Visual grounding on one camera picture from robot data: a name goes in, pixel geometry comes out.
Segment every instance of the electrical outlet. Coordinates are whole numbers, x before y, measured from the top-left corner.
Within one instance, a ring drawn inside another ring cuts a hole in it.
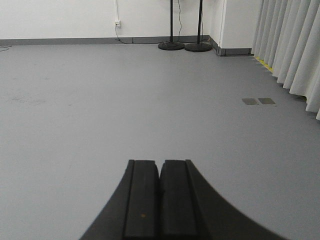
[[[121,21],[120,20],[114,21],[114,24],[116,27],[121,28]]]

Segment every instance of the baseboard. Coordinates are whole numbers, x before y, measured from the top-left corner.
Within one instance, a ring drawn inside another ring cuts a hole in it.
[[[14,45],[86,45],[86,44],[158,44],[169,41],[169,36],[146,36],[146,37],[89,37],[89,38],[35,38],[35,39],[0,39],[0,46]],[[181,43],[194,43],[196,35],[174,36],[174,41]],[[204,42],[210,42],[218,56],[252,56],[251,48],[221,48],[209,36],[203,36]]]
[[[225,56],[253,56],[251,54],[252,48],[221,48],[218,44],[210,38],[210,43],[215,49],[216,54],[221,57]]]
[[[208,40],[209,35],[204,35],[203,39]],[[90,38],[37,38],[37,39],[0,39],[0,46],[11,45],[83,45],[83,44],[157,44],[169,41],[169,36],[147,36],[147,37],[120,37],[121,42],[116,37],[90,37]],[[174,36],[173,40],[182,43],[197,41],[196,35]]]

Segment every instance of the white curtain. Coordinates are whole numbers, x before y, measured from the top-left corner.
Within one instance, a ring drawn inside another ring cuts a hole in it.
[[[252,52],[320,120],[320,0],[263,0]]]

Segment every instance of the round black base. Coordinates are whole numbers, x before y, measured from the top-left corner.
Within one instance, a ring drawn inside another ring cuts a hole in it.
[[[158,45],[162,50],[174,51],[181,50],[185,48],[185,45],[181,42],[162,42]]]
[[[190,43],[185,45],[184,49],[190,52],[200,53],[210,51],[212,46],[206,43]]]

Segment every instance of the black pole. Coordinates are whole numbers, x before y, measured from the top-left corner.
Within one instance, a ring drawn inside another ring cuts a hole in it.
[[[170,0],[170,43],[174,41],[174,0]]]
[[[199,23],[198,23],[198,38],[196,40],[197,44],[200,44],[200,34],[201,34],[201,18],[202,18],[202,5],[203,0],[200,0],[200,7],[199,7]]]
[[[201,35],[201,23],[202,23],[202,5],[203,0],[200,0],[199,6],[199,23],[198,23],[198,35],[195,43],[190,43],[185,45],[184,49],[190,52],[206,52],[212,49],[212,46],[207,43],[201,42],[200,44],[200,35]]]
[[[185,47],[181,42],[174,42],[174,0],[170,0],[170,38],[158,45],[162,50],[180,50]]]

